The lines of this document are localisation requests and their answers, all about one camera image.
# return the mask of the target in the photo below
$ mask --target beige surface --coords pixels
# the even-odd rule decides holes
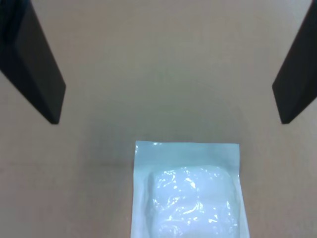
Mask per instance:
[[[255,238],[317,237],[317,102],[271,84],[309,0],[36,0],[67,84],[49,125],[0,77],[0,237],[128,238],[135,140],[234,142]]]

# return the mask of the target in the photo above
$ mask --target translucent wrapping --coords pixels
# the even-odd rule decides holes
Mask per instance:
[[[131,238],[250,238],[238,144],[137,141]]]
[[[239,237],[240,205],[225,170],[204,166],[154,173],[148,190],[150,237]]]

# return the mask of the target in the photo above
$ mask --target white packet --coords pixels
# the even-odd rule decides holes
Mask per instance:
[[[238,144],[137,141],[131,238],[249,238]]]

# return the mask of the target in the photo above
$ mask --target tan table surface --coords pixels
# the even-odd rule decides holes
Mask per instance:
[[[0,237],[128,238],[135,140],[241,145],[251,236],[317,237],[317,101],[271,85],[310,0],[35,0],[67,84],[52,126],[0,77]]]

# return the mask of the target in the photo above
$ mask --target clear plastic film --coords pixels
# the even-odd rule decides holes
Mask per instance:
[[[239,202],[231,176],[213,166],[151,174],[145,210],[152,238],[239,237]]]
[[[237,144],[137,141],[131,238],[249,238]]]

